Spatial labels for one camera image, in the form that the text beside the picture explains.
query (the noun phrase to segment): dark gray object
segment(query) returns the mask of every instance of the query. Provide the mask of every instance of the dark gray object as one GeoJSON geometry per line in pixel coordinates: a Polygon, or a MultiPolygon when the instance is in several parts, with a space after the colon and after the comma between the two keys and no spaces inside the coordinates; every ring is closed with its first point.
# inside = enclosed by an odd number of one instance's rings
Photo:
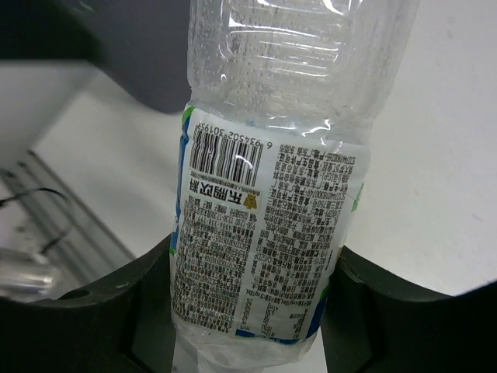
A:
{"type": "Polygon", "coordinates": [[[188,0],[58,1],[98,43],[97,66],[135,99],[164,113],[184,108],[188,0]]]}

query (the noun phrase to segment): black bracket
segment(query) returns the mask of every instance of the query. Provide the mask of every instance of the black bracket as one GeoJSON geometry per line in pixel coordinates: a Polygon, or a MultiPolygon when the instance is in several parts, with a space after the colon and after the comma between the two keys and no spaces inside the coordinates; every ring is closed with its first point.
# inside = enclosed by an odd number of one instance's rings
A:
{"type": "MultiPolygon", "coordinates": [[[[0,371],[169,373],[169,284],[167,238],[59,300],[0,298],[0,371]]],[[[329,294],[322,335],[330,373],[497,371],[497,283],[452,298],[344,249],[329,294]]]]}

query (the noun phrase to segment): barcode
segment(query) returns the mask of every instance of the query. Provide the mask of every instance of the barcode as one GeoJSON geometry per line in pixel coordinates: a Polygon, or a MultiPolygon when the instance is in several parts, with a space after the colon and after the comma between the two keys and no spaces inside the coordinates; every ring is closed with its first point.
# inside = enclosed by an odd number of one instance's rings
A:
{"type": "Polygon", "coordinates": [[[262,146],[244,144],[196,128],[189,165],[201,173],[254,187],[261,155],[262,146]]]}

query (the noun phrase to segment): logo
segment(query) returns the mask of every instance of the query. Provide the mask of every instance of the logo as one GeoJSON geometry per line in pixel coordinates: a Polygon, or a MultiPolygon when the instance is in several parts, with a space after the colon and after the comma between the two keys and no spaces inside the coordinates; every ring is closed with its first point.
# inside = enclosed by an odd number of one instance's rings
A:
{"type": "Polygon", "coordinates": [[[245,198],[245,202],[243,203],[243,205],[248,209],[248,210],[252,210],[252,209],[257,209],[257,199],[255,198],[255,195],[254,194],[249,194],[246,198],[245,198]]]}

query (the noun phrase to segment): white wall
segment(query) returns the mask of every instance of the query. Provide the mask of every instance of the white wall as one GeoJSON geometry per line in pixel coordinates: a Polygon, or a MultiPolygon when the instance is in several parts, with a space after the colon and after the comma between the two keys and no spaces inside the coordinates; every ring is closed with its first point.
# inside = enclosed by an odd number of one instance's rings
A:
{"type": "Polygon", "coordinates": [[[92,74],[89,66],[0,67],[0,167],[31,146],[92,74]]]}
{"type": "Polygon", "coordinates": [[[347,245],[451,295],[497,280],[493,0],[421,1],[347,245]]]}

